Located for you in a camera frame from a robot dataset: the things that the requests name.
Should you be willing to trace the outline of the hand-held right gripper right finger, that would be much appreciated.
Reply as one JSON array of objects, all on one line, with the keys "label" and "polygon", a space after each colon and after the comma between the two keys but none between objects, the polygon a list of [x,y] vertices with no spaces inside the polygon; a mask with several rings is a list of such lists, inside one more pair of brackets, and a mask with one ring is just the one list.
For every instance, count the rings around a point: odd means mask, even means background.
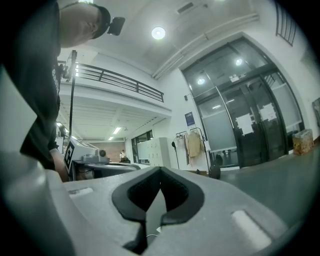
[{"label": "hand-held right gripper right finger", "polygon": [[252,256],[288,229],[283,220],[236,186],[185,170],[173,172],[198,185],[204,203],[187,222],[163,226],[151,256]]}]

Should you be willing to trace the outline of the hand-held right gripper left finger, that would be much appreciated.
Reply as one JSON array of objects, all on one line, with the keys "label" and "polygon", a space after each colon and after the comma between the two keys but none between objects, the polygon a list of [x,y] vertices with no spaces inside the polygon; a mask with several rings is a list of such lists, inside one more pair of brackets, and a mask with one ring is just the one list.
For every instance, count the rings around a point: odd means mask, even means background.
[{"label": "hand-held right gripper left finger", "polygon": [[160,190],[158,167],[65,184],[64,217],[76,256],[159,256],[148,243],[147,210]]}]

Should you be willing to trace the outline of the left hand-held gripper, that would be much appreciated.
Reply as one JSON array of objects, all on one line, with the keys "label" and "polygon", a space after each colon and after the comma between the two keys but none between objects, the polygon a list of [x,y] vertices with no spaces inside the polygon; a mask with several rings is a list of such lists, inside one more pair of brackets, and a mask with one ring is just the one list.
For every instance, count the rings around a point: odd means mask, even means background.
[{"label": "left hand-held gripper", "polygon": [[70,181],[76,180],[75,164],[78,162],[80,164],[108,164],[110,158],[107,157],[105,150],[100,150],[88,142],[70,138],[64,154],[64,164]]}]

